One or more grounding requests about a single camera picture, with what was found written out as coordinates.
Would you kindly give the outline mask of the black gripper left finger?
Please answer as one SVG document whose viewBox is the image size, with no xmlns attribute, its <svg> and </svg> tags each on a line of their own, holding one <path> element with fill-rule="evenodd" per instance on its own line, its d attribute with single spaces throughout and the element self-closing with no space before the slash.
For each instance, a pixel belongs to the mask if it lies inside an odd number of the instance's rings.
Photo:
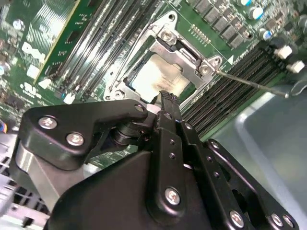
<svg viewBox="0 0 307 230">
<path fill-rule="evenodd" d="M 134 153 L 183 162 L 181 119 L 176 96 L 163 91 L 147 106 L 127 99 L 32 108 L 22 117 L 13 158 L 51 214 L 68 189 Z M 155 221 L 184 216 L 183 183 L 154 183 L 153 192 L 145 205 Z"/>
</svg>

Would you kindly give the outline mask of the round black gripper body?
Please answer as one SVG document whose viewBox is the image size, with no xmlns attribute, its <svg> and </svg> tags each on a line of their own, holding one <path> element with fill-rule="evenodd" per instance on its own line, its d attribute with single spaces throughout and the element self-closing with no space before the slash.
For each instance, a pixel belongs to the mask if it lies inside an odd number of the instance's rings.
<svg viewBox="0 0 307 230">
<path fill-rule="evenodd" d="M 162 189 L 183 183 L 187 209 L 174 225 L 156 222 L 146 202 L 153 184 Z M 48 230 L 220 230 L 221 213 L 206 206 L 191 169 L 179 158 L 161 160 L 149 152 L 134 153 L 68 189 L 56 203 Z"/>
</svg>

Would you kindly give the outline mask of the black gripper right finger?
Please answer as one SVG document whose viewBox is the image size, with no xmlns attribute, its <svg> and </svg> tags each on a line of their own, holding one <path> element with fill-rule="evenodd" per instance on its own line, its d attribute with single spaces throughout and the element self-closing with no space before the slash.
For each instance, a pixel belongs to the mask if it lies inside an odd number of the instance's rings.
<svg viewBox="0 0 307 230">
<path fill-rule="evenodd" d="M 212 230 L 298 230 L 294 217 L 216 140 L 178 124 Z"/>
</svg>

